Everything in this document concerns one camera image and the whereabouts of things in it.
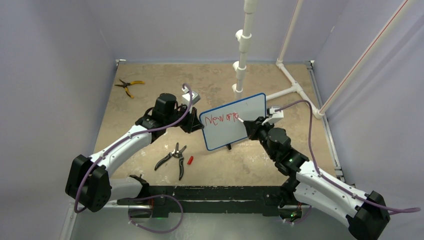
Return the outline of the red marker cap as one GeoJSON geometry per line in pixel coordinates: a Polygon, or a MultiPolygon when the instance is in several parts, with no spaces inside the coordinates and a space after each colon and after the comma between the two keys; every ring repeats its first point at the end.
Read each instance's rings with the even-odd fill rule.
{"type": "Polygon", "coordinates": [[[194,157],[193,157],[193,156],[191,156],[191,157],[189,158],[188,162],[187,162],[187,165],[191,165],[191,164],[192,164],[192,162],[193,162],[193,160],[194,160],[194,157]]]}

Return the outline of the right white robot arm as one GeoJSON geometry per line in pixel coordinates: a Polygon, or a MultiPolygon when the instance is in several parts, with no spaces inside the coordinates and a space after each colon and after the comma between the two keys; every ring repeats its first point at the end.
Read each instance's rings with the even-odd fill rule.
{"type": "Polygon", "coordinates": [[[244,120],[247,137],[259,141],[277,170],[288,179],[281,186],[281,204],[295,201],[335,218],[357,240],[378,239],[391,220],[384,197],[350,186],[321,170],[291,145],[286,130],[264,117],[244,120]]]}

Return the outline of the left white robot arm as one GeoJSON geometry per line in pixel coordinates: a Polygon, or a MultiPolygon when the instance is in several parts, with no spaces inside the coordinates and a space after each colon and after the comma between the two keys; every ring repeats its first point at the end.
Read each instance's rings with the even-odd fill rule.
{"type": "Polygon", "coordinates": [[[129,176],[111,180],[113,173],[135,153],[152,144],[166,133],[167,128],[179,127],[186,133],[201,130],[197,109],[201,99],[197,92],[182,95],[182,103],[175,95],[161,93],[142,117],[118,140],[103,150],[88,157],[82,154],[74,158],[65,185],[65,193],[75,200],[74,211],[80,213],[78,205],[97,212],[107,202],[130,198],[138,205],[146,203],[149,191],[140,177],[129,176]]]}

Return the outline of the blue framed whiteboard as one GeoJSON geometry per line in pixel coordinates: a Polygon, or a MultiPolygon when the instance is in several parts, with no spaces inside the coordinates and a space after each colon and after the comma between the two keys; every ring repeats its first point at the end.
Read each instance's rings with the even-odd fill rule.
{"type": "Polygon", "coordinates": [[[253,121],[266,115],[266,95],[261,92],[199,114],[205,147],[214,151],[247,138],[242,120],[253,121]]]}

